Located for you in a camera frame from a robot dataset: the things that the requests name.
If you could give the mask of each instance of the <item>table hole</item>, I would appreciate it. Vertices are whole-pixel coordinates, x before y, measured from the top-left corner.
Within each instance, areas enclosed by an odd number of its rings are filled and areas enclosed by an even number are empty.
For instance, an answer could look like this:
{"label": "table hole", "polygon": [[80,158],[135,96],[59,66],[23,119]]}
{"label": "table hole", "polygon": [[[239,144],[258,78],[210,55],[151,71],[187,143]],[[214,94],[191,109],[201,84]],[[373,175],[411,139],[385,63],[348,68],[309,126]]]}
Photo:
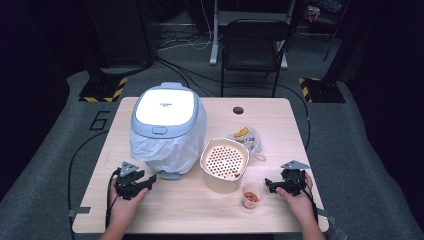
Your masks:
{"label": "table hole", "polygon": [[244,109],[242,107],[235,107],[233,108],[233,112],[237,115],[243,114]]}

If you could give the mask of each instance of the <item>air fryer lid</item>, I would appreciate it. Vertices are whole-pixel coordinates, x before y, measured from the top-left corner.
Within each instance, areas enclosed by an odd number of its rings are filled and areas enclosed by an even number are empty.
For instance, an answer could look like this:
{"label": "air fryer lid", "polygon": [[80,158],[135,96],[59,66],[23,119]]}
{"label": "air fryer lid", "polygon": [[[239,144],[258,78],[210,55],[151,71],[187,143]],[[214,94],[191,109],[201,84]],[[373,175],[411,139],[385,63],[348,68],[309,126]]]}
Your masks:
{"label": "air fryer lid", "polygon": [[197,101],[197,96],[180,83],[162,83],[138,99],[131,126],[139,135],[150,138],[182,136],[196,122]]}

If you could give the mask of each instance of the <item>snack bag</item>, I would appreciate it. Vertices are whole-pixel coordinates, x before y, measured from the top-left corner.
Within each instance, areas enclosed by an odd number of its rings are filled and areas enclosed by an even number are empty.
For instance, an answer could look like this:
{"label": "snack bag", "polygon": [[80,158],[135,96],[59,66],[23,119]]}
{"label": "snack bag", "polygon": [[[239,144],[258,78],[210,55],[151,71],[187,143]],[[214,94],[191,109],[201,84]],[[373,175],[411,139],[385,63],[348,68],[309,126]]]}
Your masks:
{"label": "snack bag", "polygon": [[228,135],[227,138],[245,145],[249,149],[250,157],[255,157],[259,161],[266,160],[264,155],[259,154],[262,151],[261,139],[253,127],[246,126],[238,132]]}

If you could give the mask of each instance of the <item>person's left hand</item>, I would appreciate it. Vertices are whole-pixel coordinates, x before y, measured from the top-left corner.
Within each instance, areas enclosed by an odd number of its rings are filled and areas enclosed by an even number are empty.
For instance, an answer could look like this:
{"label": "person's left hand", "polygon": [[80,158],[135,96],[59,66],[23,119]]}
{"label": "person's left hand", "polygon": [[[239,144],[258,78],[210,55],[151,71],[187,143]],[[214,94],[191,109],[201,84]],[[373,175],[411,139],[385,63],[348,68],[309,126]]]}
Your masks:
{"label": "person's left hand", "polygon": [[116,178],[112,180],[112,187],[110,188],[110,202],[113,206],[109,226],[117,227],[125,232],[137,212],[137,206],[143,201],[148,189],[144,188],[131,200],[125,200],[118,196],[115,184]]}

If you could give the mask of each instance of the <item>yellow black hazard tape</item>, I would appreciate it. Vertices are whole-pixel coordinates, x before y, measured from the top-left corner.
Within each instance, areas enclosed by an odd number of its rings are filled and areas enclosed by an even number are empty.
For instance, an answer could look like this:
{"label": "yellow black hazard tape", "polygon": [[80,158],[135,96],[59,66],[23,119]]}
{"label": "yellow black hazard tape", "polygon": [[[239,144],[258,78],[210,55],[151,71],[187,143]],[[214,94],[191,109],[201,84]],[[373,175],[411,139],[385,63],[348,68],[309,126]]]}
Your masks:
{"label": "yellow black hazard tape", "polygon": [[312,102],[311,94],[308,90],[308,87],[306,86],[306,79],[308,80],[314,80],[314,81],[321,81],[320,78],[299,78],[300,87],[302,88],[303,97],[305,98],[306,102]]}
{"label": "yellow black hazard tape", "polygon": [[80,97],[79,101],[81,102],[116,102],[119,99],[119,96],[122,94],[125,83],[127,83],[128,78],[123,78],[111,97]]}

